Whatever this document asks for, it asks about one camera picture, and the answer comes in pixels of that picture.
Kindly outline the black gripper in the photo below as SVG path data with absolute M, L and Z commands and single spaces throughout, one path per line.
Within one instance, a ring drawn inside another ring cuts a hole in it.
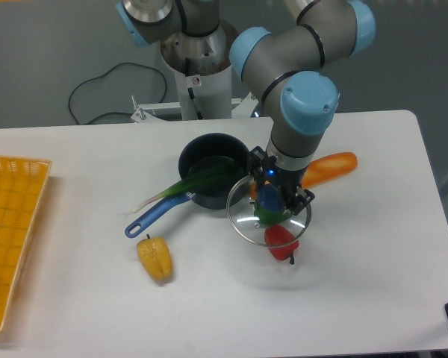
M 315 199 L 315 194 L 300 184 L 306 169 L 290 171 L 279 168 L 276 158 L 269 156 L 260 146 L 254 147 L 247 156 L 247 172 L 256 183 L 255 191 L 260 192 L 265 183 L 269 182 L 281 195 L 284 210 L 294 216 L 306 209 Z

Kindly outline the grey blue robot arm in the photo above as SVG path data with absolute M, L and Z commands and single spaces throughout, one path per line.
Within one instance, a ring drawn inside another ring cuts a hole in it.
M 185 120 L 231 115 L 231 76 L 248 86 L 273 120 L 266 151 L 252 174 L 273 183 L 299 213 L 298 190 L 337 109 L 339 94 L 321 69 L 368 47 L 376 35 L 362 1 L 289 1 L 295 25 L 273 35 L 262 27 L 237 32 L 218 1 L 119 1 L 116 10 L 138 46 L 158 43 L 175 75 Z

